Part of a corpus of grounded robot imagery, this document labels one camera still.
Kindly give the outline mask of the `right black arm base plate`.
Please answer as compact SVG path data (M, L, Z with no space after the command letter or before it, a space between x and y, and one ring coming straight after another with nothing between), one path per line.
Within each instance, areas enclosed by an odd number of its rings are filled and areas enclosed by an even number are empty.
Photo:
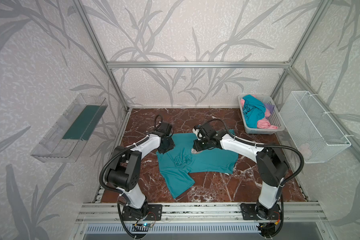
M281 207L278 204L270 209L264 207L260 203L255 204L240 204L240 210L243 216L243 220L253 221L276 221L280 219Z

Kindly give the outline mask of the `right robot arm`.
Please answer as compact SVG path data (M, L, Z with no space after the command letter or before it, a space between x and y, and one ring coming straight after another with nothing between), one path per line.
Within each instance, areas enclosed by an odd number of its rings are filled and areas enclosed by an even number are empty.
M282 195L282 182L289 170L280 149L250 143L228 130L216 131L209 123L196 125L193 133L197 137L194 140L194 149L197 152L218 148L242 155L257 164L262 189L254 211L260 219L268 219L276 209L276 204Z

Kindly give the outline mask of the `white plastic laundry basket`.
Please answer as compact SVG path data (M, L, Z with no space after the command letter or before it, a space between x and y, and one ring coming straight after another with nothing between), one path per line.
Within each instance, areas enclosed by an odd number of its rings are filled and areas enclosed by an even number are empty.
M271 116L269 117L269 121L272 125L274 126L277 126L278 129L276 130L270 130L270 129L252 129L252 128L248 128L247 125L246 125L246 122L244 121L244 116L243 116L243 113L242 113L242 108L241 108L241 104L240 104L240 100L241 98L243 98L244 96L246 96L245 94L241 94L238 96L238 101L239 101L239 107L241 109L241 115L242 115L242 118L243 118L243 122L244 122L244 126L245 126L245 131L246 133L248 134L263 134L263 135L272 135L272 134L275 134L277 132L282 132L285 130L285 125L282 121L282 118L279 114L279 111L276 107L276 104L274 103L273 99L269 96L264 96L264 95L252 95L254 96L256 99L260 100L261 102L263 103L266 103L266 104L270 104L270 105L274 105L275 106L275 109L274 109L274 112L271 114Z

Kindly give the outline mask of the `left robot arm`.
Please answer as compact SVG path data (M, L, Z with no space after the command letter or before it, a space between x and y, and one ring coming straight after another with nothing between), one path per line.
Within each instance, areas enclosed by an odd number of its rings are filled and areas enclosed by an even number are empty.
M119 193L126 200L128 207L136 210L145 209L146 196L138 185L142 160L153 150L164 154L175 147L172 129L170 123L160 122L136 143L127 147L116 147L100 172L101 187Z

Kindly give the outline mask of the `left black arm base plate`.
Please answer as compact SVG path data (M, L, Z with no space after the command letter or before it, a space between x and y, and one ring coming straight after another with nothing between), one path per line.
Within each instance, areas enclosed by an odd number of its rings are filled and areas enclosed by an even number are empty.
M125 206L121 213L123 221L137 221L140 219L148 221L160 221L163 213L163 205L145 204L141 209Z

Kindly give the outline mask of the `teal printed t-shirt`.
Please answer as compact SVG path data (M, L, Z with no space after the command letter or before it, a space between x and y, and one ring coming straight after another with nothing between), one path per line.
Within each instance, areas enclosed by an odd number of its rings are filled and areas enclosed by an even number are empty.
M232 174L239 154L218 148L193 153L193 133L174 134L175 147L164 153L157 153L159 170L175 199L195 184L190 173L217 172Z

